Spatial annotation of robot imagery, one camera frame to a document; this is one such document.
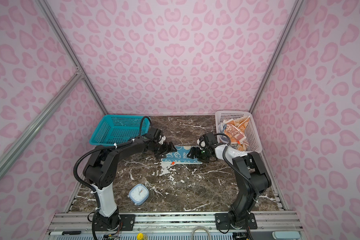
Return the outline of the blue bunny pattern towel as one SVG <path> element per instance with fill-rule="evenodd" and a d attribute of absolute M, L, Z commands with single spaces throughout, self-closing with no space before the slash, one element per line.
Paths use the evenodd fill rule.
<path fill-rule="evenodd" d="M 187 157 L 191 148 L 192 147 L 190 146 L 176 146 L 177 151 L 168 153 L 166 157 L 162 159 L 162 162 L 169 162 L 173 165 L 201 165 L 202 162 L 197 159 L 190 159 Z"/>

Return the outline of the teal plastic basket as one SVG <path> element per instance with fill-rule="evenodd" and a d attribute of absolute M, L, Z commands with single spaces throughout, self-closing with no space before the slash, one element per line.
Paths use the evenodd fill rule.
<path fill-rule="evenodd" d="M 113 146 L 122 144 L 134 137 L 146 134 L 151 126 L 151 119 L 143 116 L 106 115 L 94 131 L 89 143 L 93 146 Z"/>

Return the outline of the white plastic basket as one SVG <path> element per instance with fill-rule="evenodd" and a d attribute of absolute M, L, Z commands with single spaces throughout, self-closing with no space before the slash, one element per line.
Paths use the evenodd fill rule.
<path fill-rule="evenodd" d="M 249 144 L 248 150 L 252 152 L 261 153 L 263 150 L 260 137 L 255 125 L 254 118 L 251 113 L 237 110 L 219 110 L 215 113 L 216 129 L 219 131 L 219 124 L 230 120 L 237 120 L 244 118 L 248 119 L 248 124 L 244 130 L 244 135 L 247 137 Z"/>

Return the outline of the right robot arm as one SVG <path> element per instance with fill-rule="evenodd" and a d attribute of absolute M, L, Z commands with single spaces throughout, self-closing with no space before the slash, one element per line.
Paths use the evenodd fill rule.
<path fill-rule="evenodd" d="M 227 163 L 235 173 L 239 192 L 228 213 L 218 214 L 216 217 L 217 229 L 219 231 L 256 230 L 258 225 L 252 210 L 261 194 L 272 185 L 260 154 L 242 152 L 227 145 L 218 144 L 213 147 L 192 147 L 187 157 L 198 159 L 200 162 L 207 162 L 209 158 L 215 157 Z"/>

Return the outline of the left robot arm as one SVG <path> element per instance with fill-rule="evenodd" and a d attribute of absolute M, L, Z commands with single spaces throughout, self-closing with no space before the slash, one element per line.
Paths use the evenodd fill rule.
<path fill-rule="evenodd" d="M 118 231 L 122 219 L 114 199 L 113 182 L 121 160 L 135 154 L 151 151 L 155 158 L 162 159 L 169 153 L 177 152 L 172 142 L 164 136 L 150 137 L 148 134 L 130 139 L 113 146 L 97 146 L 85 153 L 74 166 L 76 180 L 91 190 L 96 199 L 96 210 L 92 219 L 92 234 L 97 231 Z"/>

